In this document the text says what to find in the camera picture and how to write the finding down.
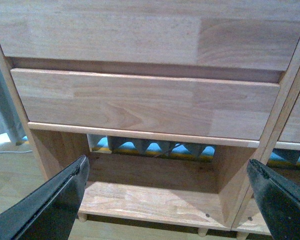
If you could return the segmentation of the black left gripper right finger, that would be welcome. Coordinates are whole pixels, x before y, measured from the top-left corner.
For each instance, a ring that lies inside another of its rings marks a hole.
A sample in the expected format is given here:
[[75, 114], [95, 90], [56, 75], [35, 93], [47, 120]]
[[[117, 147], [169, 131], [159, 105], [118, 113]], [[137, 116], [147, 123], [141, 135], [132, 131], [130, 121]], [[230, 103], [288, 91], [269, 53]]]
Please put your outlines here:
[[300, 240], [300, 186], [256, 159], [247, 175], [254, 199], [274, 240]]

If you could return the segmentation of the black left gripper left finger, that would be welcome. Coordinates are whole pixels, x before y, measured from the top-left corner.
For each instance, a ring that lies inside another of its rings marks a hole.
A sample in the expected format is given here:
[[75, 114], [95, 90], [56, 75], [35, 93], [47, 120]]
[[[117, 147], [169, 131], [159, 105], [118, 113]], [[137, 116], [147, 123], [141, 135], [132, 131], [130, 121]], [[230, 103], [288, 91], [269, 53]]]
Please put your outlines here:
[[86, 155], [0, 214], [0, 240], [67, 240], [88, 180]]

